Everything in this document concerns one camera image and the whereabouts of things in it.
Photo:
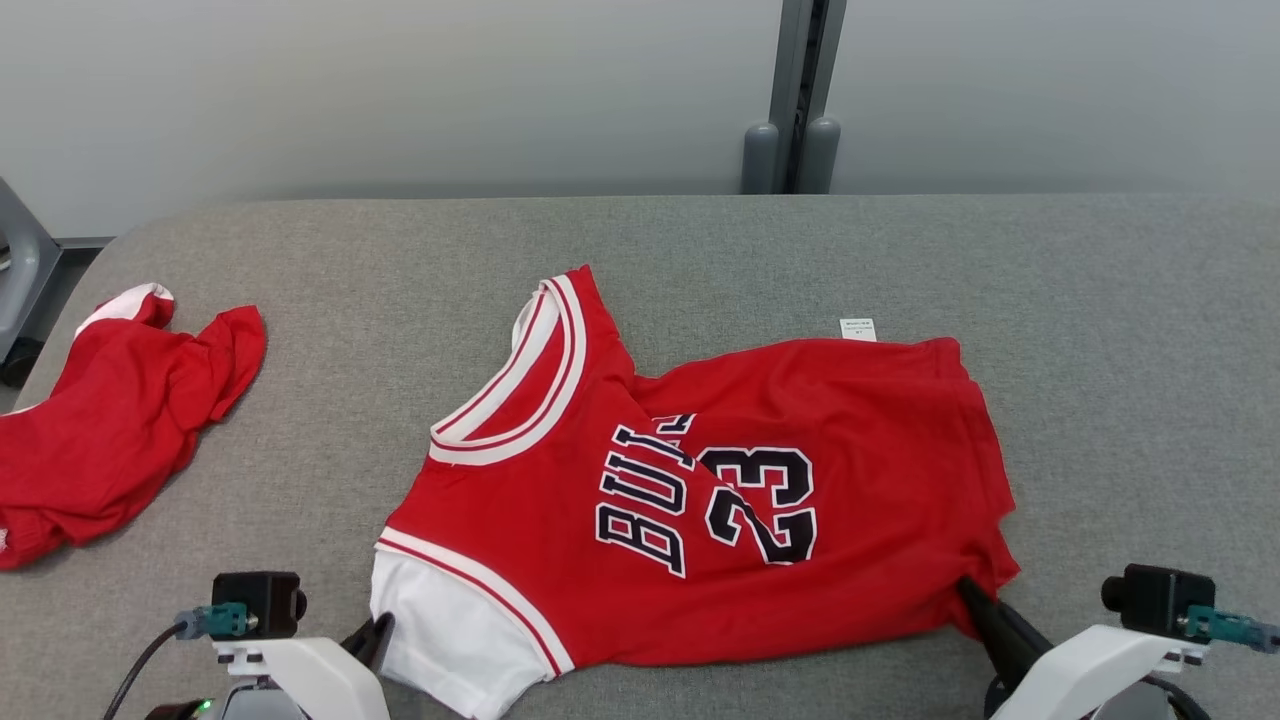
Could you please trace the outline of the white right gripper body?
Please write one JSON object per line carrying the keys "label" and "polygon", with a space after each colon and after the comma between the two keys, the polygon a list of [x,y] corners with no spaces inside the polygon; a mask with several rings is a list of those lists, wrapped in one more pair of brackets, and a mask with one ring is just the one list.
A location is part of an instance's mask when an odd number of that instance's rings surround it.
{"label": "white right gripper body", "polygon": [[1175,720],[1169,693],[1146,682],[1178,674],[1207,647],[1093,625],[1036,661],[991,720]]}

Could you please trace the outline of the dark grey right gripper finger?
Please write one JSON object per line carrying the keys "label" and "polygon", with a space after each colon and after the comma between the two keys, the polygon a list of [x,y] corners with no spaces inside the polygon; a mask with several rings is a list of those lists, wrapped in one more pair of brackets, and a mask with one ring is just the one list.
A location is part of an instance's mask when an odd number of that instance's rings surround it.
{"label": "dark grey right gripper finger", "polygon": [[989,594],[973,578],[963,577],[956,588],[995,669],[995,684],[1012,693],[1053,644],[1011,605]]}

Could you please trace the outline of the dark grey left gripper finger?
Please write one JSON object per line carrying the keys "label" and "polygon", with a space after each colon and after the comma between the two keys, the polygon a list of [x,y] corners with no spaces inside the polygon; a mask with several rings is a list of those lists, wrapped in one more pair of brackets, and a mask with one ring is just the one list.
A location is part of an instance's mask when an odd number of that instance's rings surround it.
{"label": "dark grey left gripper finger", "polygon": [[394,614],[383,612],[369,618],[340,642],[340,647],[371,673],[380,674],[394,629]]}

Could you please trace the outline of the red shorts with white trim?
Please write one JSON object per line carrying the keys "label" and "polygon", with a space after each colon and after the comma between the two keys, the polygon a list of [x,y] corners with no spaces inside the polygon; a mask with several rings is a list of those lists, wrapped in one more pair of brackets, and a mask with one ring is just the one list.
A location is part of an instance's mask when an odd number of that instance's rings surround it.
{"label": "red shorts with white trim", "polygon": [[225,310],[197,334],[170,329],[156,283],[100,305],[76,329],[46,400],[0,414],[0,571],[134,520],[233,410],[265,359],[260,310]]}

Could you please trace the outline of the grey chair base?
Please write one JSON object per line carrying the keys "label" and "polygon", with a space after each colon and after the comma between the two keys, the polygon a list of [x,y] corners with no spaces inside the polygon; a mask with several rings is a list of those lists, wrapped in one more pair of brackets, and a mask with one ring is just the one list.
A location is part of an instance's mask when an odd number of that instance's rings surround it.
{"label": "grey chair base", "polygon": [[20,388],[42,348],[22,332],[61,249],[1,177],[0,243],[8,250],[6,266],[0,264],[0,386]]}

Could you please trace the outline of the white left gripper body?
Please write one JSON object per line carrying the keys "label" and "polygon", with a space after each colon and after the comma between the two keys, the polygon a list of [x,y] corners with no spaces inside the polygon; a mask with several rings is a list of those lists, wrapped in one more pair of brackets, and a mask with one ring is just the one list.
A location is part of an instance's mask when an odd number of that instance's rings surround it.
{"label": "white left gripper body", "polygon": [[329,638],[215,642],[236,680],[212,720],[390,720],[383,687]]}

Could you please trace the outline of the red basketball jersey number 23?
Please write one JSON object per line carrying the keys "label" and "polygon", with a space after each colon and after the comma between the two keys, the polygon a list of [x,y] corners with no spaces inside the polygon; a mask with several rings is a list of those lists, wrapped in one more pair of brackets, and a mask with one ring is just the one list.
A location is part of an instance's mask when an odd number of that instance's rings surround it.
{"label": "red basketball jersey number 23", "polygon": [[431,428],[375,546],[385,676],[500,720],[580,667],[745,664],[973,625],[1015,502],[956,340],[803,338],[636,373],[589,266]]}

